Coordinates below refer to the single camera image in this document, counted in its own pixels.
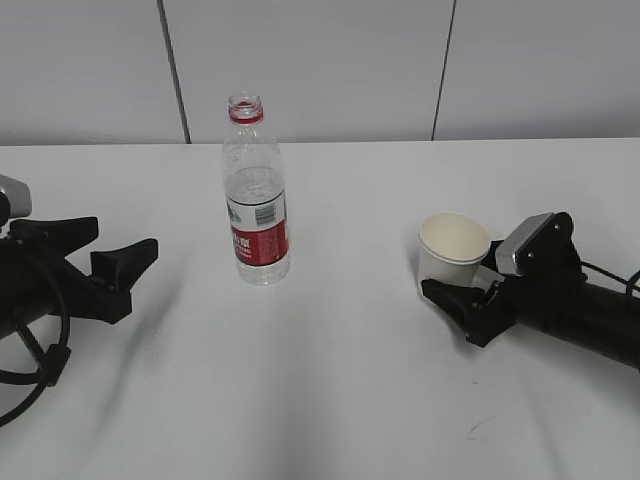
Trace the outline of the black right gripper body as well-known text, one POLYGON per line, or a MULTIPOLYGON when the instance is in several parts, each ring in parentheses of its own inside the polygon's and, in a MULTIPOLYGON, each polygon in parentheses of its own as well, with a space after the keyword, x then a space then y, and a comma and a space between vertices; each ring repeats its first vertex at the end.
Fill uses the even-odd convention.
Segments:
POLYGON ((466 341, 485 347, 513 326, 519 317, 553 312, 564 291, 583 280, 582 267, 572 242, 574 222, 567 212, 553 218, 518 257, 520 276, 504 276, 488 306, 491 325, 482 333, 465 333, 466 341))

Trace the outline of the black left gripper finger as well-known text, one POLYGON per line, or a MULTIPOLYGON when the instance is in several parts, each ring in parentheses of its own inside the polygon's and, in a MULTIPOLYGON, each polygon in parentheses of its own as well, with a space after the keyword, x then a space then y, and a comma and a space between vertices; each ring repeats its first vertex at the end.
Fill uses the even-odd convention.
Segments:
POLYGON ((77 250, 89 245, 99 234, 94 216, 63 220, 18 219, 9 226, 9 258, 25 262, 28 254, 47 262, 66 261, 77 250))
POLYGON ((158 259, 156 239, 141 240, 129 246, 90 254, 92 282, 91 319, 118 323, 132 312, 131 290, 158 259))

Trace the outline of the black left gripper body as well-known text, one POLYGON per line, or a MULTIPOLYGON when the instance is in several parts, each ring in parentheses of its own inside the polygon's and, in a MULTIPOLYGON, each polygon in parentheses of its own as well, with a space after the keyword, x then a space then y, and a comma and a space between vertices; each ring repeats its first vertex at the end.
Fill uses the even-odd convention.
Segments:
POLYGON ((90 275, 68 260, 51 263, 28 254, 25 262, 13 262, 8 232, 1 239, 1 337, 47 315, 94 320, 95 287, 90 275))

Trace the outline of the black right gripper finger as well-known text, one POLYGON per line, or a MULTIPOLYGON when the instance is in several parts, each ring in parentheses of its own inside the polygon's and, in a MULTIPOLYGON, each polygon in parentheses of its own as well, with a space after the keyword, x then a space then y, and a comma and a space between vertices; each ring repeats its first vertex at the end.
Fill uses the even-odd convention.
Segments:
POLYGON ((422 294, 444 311, 464 333, 482 333, 489 330, 488 306, 497 294, 499 281, 489 288, 463 287, 442 283, 434 279, 421 281, 422 294))
POLYGON ((494 240, 491 242, 490 249, 484 259, 481 261, 477 270, 477 286, 483 290, 488 290, 495 283, 501 283, 504 276, 498 271, 496 265, 496 250, 501 245, 502 240, 494 240))

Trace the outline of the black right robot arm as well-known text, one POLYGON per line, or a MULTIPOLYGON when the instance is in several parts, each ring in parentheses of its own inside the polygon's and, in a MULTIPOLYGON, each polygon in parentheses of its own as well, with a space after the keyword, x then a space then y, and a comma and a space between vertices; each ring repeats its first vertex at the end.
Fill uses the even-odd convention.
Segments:
POLYGON ((584 272, 590 265, 577 253, 573 230, 566 212, 528 217, 492 242, 482 261, 498 276, 489 287, 426 278, 421 293, 479 347, 523 324, 638 367, 639 277, 625 280, 623 292, 590 284, 584 272))

